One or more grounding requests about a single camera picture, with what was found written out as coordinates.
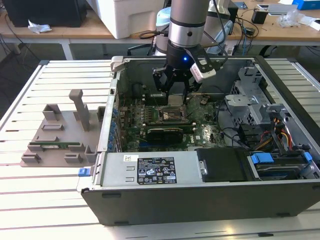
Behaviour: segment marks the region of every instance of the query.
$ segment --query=yellow cable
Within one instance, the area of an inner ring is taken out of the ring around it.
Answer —
[[[262,148],[262,147],[264,147],[265,145],[267,145],[268,143],[270,143],[271,142],[271,140],[272,140],[272,137],[271,138],[269,138],[267,141],[265,141],[263,144],[261,144],[256,150],[258,150],[258,149],[260,149],[260,148]]]
[[[288,148],[290,148],[290,146],[289,146],[289,138],[288,138],[287,134],[285,134],[284,132],[282,132],[281,134],[282,134],[283,136],[285,136],[286,142],[287,142],[287,144],[288,144]]]

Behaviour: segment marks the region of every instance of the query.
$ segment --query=workbench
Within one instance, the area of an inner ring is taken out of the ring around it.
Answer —
[[[286,59],[267,62],[320,124],[319,83],[298,63]],[[72,89],[83,90],[82,99],[89,110],[106,104],[112,79],[110,63],[79,60],[39,65],[0,121],[1,239],[320,238],[320,203],[296,217],[106,227],[98,223],[78,192],[91,181],[90,177],[79,178],[78,168],[20,167],[22,153],[44,118],[42,110],[46,104],[58,104],[61,111],[75,111],[68,97]],[[269,92],[278,101],[276,91],[269,89]]]
[[[258,8],[257,4],[278,4],[278,0],[265,0],[265,1],[250,1],[244,0],[235,2],[245,2],[248,9],[239,9],[238,16],[251,22],[254,8]],[[313,17],[320,18],[319,10],[304,10],[300,13]],[[279,16],[266,16],[264,24],[256,24],[259,28],[259,34],[252,41],[252,45],[273,45],[273,46],[320,46],[320,33],[310,26],[301,24],[300,27],[280,27],[277,24]],[[256,29],[252,24],[244,22],[245,27]],[[241,38],[241,28],[239,24],[235,24],[232,34],[228,36],[226,41],[226,48],[232,49]]]
[[[260,1],[244,1],[248,9],[253,9],[260,4]],[[276,4],[278,0],[266,0],[263,4]],[[240,17],[245,10],[239,10]],[[320,17],[320,10],[301,11],[306,16]],[[243,18],[251,21],[253,11],[243,14]],[[0,17],[0,34],[6,43],[19,44],[19,39],[8,28],[5,21],[5,13]],[[265,23],[257,24],[259,35],[252,41],[252,45],[284,45],[284,46],[320,46],[320,34],[315,29],[302,25],[301,27],[281,28],[276,24],[278,16],[267,16]],[[139,39],[139,33],[133,34],[128,38],[115,39],[106,26],[93,10],[88,10],[87,18],[81,27],[53,27],[52,31],[36,34],[27,27],[14,27],[8,21],[14,33],[24,42],[31,44],[61,44],[65,58],[73,60],[74,55],[70,44],[148,44],[150,39]],[[249,23],[246,27],[254,28]],[[241,29],[235,25],[231,35],[227,37],[227,49],[232,49],[241,38]]]

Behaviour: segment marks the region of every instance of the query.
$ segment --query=white box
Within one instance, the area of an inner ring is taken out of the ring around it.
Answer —
[[[314,28],[317,31],[320,31],[320,18],[314,20],[311,24],[310,27]]]
[[[156,30],[164,0],[87,0],[116,39]]]

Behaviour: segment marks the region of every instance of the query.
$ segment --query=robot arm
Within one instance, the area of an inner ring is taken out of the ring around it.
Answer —
[[[158,91],[169,96],[174,83],[184,83],[184,101],[191,92],[199,90],[203,80],[210,78],[220,69],[221,64],[212,62],[201,47],[210,0],[173,0],[171,5],[166,63],[163,68],[153,71]],[[164,73],[164,84],[160,78]]]

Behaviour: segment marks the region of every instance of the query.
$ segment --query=wooden table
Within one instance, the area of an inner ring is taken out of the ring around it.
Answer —
[[[31,32],[27,27],[14,27],[8,17],[5,19],[5,15],[3,13],[0,17],[0,34],[6,43],[21,43],[8,27],[7,19],[13,32],[24,43],[61,44],[67,60],[74,59],[70,44],[148,44],[151,42],[150,39],[139,39],[139,33],[128,38],[115,39],[93,10],[87,12],[81,27],[52,27],[52,31],[40,34]]]
[[[278,0],[265,0],[260,1],[243,1],[247,5],[248,9],[239,10],[238,16],[245,20],[251,22],[253,15],[253,10],[257,8],[257,4],[277,4]],[[304,10],[300,11],[302,14],[320,18],[320,9],[319,10]],[[319,46],[320,45],[320,32],[313,29],[310,26],[301,24],[300,27],[280,27],[277,24],[277,19],[279,16],[270,16],[267,15],[264,24],[256,24],[259,28],[259,34],[252,41],[253,45],[287,45],[287,46]],[[250,27],[255,29],[255,27],[248,23],[244,22],[245,27]],[[235,24],[232,34],[227,38],[227,48],[233,48],[239,39],[241,38],[241,28],[238,24]]]
[[[278,0],[266,0],[263,4],[275,4]],[[258,1],[245,0],[248,9],[253,9]],[[239,17],[244,10],[239,10]],[[320,10],[301,11],[306,16],[320,18]],[[253,11],[243,14],[243,18],[251,21]],[[302,25],[301,27],[281,28],[276,24],[278,16],[267,16],[265,23],[260,25],[259,35],[252,41],[253,45],[297,45],[297,46],[319,46],[320,33],[315,29]],[[128,38],[115,39],[106,26],[93,10],[89,10],[87,18],[81,27],[53,27],[51,32],[36,34],[27,27],[14,27],[9,21],[12,30],[24,43],[50,43],[61,44],[67,60],[73,60],[73,53],[70,44],[146,44],[149,39],[139,39],[139,34],[133,34]],[[8,28],[5,21],[5,14],[0,17],[0,34],[2,34],[6,43],[19,44],[20,41]],[[229,35],[226,41],[227,48],[233,48],[241,38],[241,29],[236,24],[232,35]]]

